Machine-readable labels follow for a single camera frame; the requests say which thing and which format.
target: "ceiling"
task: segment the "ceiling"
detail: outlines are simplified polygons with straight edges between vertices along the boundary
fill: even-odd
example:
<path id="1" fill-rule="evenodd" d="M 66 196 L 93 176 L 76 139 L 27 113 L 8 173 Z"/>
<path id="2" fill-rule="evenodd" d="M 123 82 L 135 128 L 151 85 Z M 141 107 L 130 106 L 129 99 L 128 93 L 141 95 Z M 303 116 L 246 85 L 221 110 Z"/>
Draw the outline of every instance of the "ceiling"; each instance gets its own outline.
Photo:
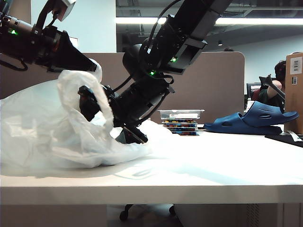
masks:
<path id="1" fill-rule="evenodd" d="M 157 17 L 172 0 L 116 0 L 117 17 Z M 164 15 L 175 15 L 183 1 L 175 4 Z M 233 0 L 223 17 L 303 18 L 301 0 Z M 140 44 L 150 35 L 152 25 L 117 25 L 117 51 L 132 44 Z M 214 26 L 205 40 L 205 50 L 259 42 L 303 34 L 303 26 Z"/>

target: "black chair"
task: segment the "black chair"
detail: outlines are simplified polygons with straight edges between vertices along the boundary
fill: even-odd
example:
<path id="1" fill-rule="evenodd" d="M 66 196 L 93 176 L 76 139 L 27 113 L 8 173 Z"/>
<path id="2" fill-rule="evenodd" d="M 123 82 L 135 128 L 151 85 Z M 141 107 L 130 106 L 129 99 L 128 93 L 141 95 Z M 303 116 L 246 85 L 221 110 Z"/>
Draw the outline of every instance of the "black chair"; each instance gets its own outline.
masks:
<path id="1" fill-rule="evenodd" d="M 128 211 L 129 209 L 133 206 L 133 204 L 126 204 L 124 210 L 120 213 L 120 220 L 121 221 L 126 221 L 128 219 Z M 175 207 L 174 205 L 172 205 L 170 208 L 169 208 L 169 212 L 171 215 L 175 216 L 176 213 L 175 213 Z"/>

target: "white plastic bag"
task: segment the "white plastic bag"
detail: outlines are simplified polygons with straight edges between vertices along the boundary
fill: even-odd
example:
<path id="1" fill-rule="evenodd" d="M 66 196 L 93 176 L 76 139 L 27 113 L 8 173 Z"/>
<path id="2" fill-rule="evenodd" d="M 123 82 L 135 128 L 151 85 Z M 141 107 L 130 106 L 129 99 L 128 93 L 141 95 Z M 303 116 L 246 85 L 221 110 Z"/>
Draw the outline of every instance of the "white plastic bag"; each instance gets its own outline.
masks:
<path id="1" fill-rule="evenodd" d="M 100 86 L 100 70 L 64 70 L 58 80 L 41 83 L 1 100 L 1 162 L 22 167 L 96 167 L 151 153 L 172 134 L 145 121 L 146 144 L 122 144 L 110 133 L 113 114 Z M 86 85 L 102 109 L 88 122 L 80 113 L 79 87 Z"/>

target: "ceiling light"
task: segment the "ceiling light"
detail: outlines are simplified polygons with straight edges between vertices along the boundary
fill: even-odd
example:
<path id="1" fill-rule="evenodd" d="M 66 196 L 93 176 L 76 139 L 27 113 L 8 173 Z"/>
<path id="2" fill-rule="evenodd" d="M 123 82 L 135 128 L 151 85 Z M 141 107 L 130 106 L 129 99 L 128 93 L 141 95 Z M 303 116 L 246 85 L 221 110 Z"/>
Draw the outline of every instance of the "ceiling light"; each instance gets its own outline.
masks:
<path id="1" fill-rule="evenodd" d="M 156 17 L 116 17 L 117 24 L 149 24 L 156 23 Z M 159 24 L 164 24 L 165 17 Z M 303 18 L 219 18 L 215 25 L 303 25 Z"/>
<path id="2" fill-rule="evenodd" d="M 303 25 L 302 18 L 219 18 L 216 25 Z"/>
<path id="3" fill-rule="evenodd" d="M 116 24 L 148 24 L 153 25 L 156 23 L 156 17 L 116 17 Z M 164 24 L 165 17 L 160 18 L 159 24 Z"/>

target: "computer monitor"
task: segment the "computer monitor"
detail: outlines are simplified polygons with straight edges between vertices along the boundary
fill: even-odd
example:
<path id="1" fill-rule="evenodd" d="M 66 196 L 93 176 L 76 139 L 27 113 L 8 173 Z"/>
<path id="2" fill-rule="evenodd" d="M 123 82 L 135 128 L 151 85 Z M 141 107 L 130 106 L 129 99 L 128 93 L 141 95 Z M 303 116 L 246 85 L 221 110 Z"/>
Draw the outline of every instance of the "computer monitor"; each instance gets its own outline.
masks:
<path id="1" fill-rule="evenodd" d="M 247 88 L 247 98 L 251 98 L 252 93 L 255 90 L 258 90 L 261 87 L 261 83 L 247 83 L 246 88 Z"/>

